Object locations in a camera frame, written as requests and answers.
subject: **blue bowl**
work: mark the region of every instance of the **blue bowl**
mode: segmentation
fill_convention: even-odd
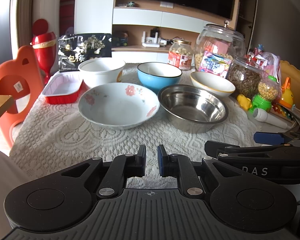
[[[180,69],[166,63],[146,62],[138,65],[140,82],[155,93],[166,86],[178,84],[181,75]]]

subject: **orange handle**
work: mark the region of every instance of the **orange handle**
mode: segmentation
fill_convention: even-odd
[[[287,77],[284,85],[282,86],[282,93],[286,90],[286,88],[290,88],[291,78]]]

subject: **stainless steel bowl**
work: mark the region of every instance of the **stainless steel bowl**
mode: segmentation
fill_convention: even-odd
[[[228,117],[228,108],[209,92],[188,85],[172,85],[158,93],[170,123],[188,133],[204,133]]]

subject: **red and white plastic tray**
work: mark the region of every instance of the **red and white plastic tray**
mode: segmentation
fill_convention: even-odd
[[[45,86],[42,95],[51,105],[74,103],[80,93],[82,79],[79,71],[55,74]]]

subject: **yellow duck toy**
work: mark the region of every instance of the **yellow duck toy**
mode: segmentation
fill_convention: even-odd
[[[237,101],[245,111],[248,111],[252,107],[251,100],[242,94],[237,96]]]
[[[293,105],[293,94],[290,89],[291,78],[287,77],[286,82],[282,86],[282,96],[279,100],[279,104],[285,106],[286,108],[292,108]]]

